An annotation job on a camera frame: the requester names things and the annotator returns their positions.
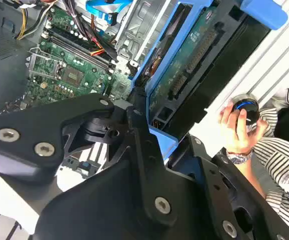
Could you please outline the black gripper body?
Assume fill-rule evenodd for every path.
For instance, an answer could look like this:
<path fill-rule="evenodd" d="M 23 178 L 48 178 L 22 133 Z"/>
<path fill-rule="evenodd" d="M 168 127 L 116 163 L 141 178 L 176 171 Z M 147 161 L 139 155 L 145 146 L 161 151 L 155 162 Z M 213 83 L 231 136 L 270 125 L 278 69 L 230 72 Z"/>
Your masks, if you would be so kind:
<path fill-rule="evenodd" d="M 215 240 L 208 205 L 190 177 L 152 170 L 148 207 L 138 176 L 120 162 L 53 199 L 42 211 L 35 240 Z"/>

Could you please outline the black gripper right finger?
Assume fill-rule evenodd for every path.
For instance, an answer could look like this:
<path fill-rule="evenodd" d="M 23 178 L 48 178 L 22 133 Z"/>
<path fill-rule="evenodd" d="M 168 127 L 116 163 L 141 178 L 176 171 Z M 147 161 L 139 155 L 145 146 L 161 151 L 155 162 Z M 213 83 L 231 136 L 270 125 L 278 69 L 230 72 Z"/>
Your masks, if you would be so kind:
<path fill-rule="evenodd" d="M 203 143 L 186 136 L 181 171 L 202 188 L 214 233 L 209 240 L 289 240 L 289 227 L 223 155 L 210 158 Z"/>

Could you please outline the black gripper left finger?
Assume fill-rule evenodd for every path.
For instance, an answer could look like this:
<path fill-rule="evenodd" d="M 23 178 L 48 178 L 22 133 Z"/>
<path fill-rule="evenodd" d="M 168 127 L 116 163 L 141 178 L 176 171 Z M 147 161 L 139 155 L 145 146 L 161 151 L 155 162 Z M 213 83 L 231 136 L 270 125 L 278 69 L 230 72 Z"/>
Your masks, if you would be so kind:
<path fill-rule="evenodd" d="M 103 139 L 113 156 L 105 170 L 130 163 L 148 207 L 151 171 L 165 168 L 157 138 L 137 105 L 120 109 L 97 93 L 1 115 L 0 174 L 29 184 L 51 182 L 67 155 L 98 139 L 94 122 L 108 129 Z"/>

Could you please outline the person's hand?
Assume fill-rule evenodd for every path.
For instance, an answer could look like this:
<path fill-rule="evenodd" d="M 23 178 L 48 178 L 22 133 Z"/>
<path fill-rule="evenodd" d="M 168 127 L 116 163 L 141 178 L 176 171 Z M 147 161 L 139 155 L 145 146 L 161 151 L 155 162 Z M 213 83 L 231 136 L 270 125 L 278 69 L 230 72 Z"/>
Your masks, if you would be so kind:
<path fill-rule="evenodd" d="M 256 128 L 248 132 L 246 110 L 233 110 L 233 105 L 229 102 L 218 116 L 220 133 L 224 140 L 223 146 L 230 154 L 247 155 L 264 136 L 269 124 L 258 119 Z"/>

